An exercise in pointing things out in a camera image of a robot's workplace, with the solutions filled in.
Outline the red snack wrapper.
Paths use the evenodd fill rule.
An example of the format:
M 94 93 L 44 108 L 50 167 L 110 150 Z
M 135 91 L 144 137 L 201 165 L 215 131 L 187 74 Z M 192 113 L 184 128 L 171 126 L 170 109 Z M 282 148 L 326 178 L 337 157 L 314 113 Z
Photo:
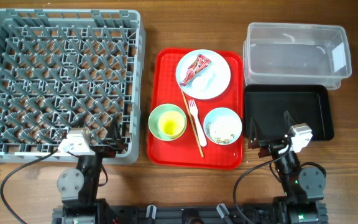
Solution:
M 181 86 L 187 86 L 187 84 L 194 79 L 194 77 L 203 69 L 208 67 L 211 60 L 202 54 L 198 54 L 195 61 L 188 67 L 186 71 L 186 77 L 180 83 Z

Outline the green plastic bowl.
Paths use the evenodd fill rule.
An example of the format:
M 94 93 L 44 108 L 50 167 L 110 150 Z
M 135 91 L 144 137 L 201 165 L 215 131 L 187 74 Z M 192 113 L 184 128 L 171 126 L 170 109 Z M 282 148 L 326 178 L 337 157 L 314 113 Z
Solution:
M 174 105 L 174 104 L 162 104 L 162 105 L 159 105 L 157 106 L 155 109 L 152 110 L 152 112 L 150 113 L 150 116 L 149 116 L 149 120 L 148 120 L 148 123 L 149 123 L 149 130 L 150 132 L 152 133 L 152 135 L 154 137 L 156 137 L 157 139 L 159 140 L 163 140 L 163 141 L 173 141 L 175 139 L 178 139 L 185 131 L 184 131 L 179 135 L 179 137 L 175 138 L 175 139 L 169 139 L 168 137 L 166 137 L 158 128 L 158 120 L 159 118 L 161 117 L 162 114 L 164 114 L 165 112 L 167 111 L 177 111 L 177 112 L 180 112 L 183 117 L 185 118 L 185 129 L 186 129 L 186 126 L 187 126 L 187 118 L 186 118 L 186 115 L 184 113 L 184 111 L 177 105 Z

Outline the white tissue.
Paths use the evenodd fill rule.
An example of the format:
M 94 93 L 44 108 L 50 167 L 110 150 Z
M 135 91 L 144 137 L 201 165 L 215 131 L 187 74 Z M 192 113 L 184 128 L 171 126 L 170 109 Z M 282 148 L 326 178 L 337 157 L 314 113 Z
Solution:
M 194 91 L 204 91 L 208 86 L 209 79 L 209 76 L 198 76 L 192 81 L 191 88 Z

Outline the yellow plastic cup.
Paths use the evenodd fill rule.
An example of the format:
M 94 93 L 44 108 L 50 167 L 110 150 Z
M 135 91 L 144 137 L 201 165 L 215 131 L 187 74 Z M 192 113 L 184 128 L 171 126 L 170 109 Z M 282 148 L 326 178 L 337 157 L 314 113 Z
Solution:
M 185 129 L 185 118 L 180 112 L 167 111 L 158 120 L 159 130 L 169 139 L 175 139 Z

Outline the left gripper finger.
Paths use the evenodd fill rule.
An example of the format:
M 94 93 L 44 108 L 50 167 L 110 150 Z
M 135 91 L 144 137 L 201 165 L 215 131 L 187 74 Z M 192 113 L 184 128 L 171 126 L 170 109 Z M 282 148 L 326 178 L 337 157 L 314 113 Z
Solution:
M 107 131 L 107 138 L 112 139 L 114 141 L 121 140 L 120 127 L 118 125 L 116 117 L 113 117 L 110 122 L 109 129 Z
M 76 138 L 89 139 L 89 131 L 84 127 L 84 124 L 78 124 L 77 127 L 73 128 L 73 135 Z

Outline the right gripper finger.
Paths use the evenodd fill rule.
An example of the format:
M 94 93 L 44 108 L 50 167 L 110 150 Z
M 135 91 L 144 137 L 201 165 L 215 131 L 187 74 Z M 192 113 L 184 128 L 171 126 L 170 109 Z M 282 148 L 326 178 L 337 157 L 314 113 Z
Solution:
M 292 118 L 288 111 L 284 112 L 285 124 L 288 126 L 288 134 L 296 134 L 296 127 L 298 123 Z
M 258 135 L 257 135 L 257 125 L 255 122 L 255 119 L 253 117 L 250 118 L 250 132 L 249 132 L 249 140 L 250 141 L 256 141 L 258 140 Z

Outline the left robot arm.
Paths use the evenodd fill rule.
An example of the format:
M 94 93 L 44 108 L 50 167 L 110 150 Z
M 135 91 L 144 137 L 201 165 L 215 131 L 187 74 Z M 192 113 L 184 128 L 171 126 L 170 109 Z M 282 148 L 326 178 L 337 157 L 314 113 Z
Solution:
M 119 223 L 119 217 L 106 199 L 96 198 L 98 188 L 103 186 L 99 182 L 100 173 L 107 173 L 103 159 L 114 158 L 117 152 L 125 149 L 117 119 L 110 122 L 106 137 L 101 147 L 91 147 L 91 133 L 86 128 L 76 127 L 61 141 L 58 150 L 78 160 L 74 169 L 65 170 L 57 180 L 63 207 L 53 210 L 53 223 Z

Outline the light blue small bowl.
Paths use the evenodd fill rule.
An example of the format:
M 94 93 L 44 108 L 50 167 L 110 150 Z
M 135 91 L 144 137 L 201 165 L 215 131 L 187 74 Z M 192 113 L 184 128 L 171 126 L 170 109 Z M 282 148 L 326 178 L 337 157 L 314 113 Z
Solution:
M 236 142 L 242 134 L 239 115 L 229 108 L 215 108 L 204 118 L 203 128 L 207 138 L 218 145 L 226 146 Z

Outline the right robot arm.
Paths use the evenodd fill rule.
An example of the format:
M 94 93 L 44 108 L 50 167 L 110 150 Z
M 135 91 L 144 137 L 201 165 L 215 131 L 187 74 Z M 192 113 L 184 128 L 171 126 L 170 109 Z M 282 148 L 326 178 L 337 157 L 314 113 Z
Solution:
M 318 202 L 324 198 L 325 169 L 314 162 L 301 163 L 297 154 L 313 137 L 306 123 L 297 124 L 288 111 L 284 112 L 288 132 L 281 139 L 262 138 L 254 118 L 250 119 L 249 147 L 259 149 L 259 157 L 270 156 L 270 170 L 283 187 L 284 196 L 271 204 L 244 206 L 256 223 L 323 223 L 326 215 Z

